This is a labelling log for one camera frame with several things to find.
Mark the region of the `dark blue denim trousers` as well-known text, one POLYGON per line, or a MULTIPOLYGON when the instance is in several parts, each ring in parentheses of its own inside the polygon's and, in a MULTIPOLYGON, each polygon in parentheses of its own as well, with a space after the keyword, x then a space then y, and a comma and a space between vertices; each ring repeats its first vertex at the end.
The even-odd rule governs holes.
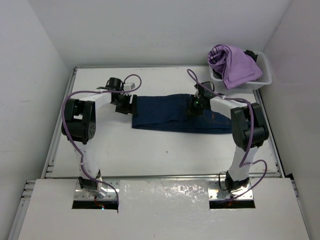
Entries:
POLYGON ((137 130, 151 130, 191 134, 231 134, 231 120, 209 109, 202 115, 188 114, 191 94, 167 96, 138 96, 137 114, 132 116, 131 127, 137 130))

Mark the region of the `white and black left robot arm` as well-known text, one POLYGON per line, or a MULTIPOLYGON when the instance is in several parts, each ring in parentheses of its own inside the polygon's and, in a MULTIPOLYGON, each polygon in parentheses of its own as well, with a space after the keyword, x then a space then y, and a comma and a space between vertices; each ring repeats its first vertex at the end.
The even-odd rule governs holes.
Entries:
POLYGON ((111 104, 118 113, 135 115, 137 96, 131 93, 139 88, 139 85, 128 82, 127 79, 111 77, 105 86, 96 90, 75 91, 62 103, 61 132, 78 155, 80 188, 94 198, 102 199, 109 190, 115 189, 103 181, 95 153, 91 149, 91 141, 97 131, 97 110, 111 104))

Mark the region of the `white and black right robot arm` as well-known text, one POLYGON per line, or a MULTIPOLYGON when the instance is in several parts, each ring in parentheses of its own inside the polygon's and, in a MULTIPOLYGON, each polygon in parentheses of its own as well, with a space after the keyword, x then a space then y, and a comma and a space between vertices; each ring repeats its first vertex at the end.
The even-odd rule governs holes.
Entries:
POLYGON ((217 112, 231 120, 236 148, 224 179, 224 190, 231 193, 248 185, 250 168, 258 148, 269 138, 262 107, 243 98, 192 96, 187 112, 198 116, 205 110, 217 112))

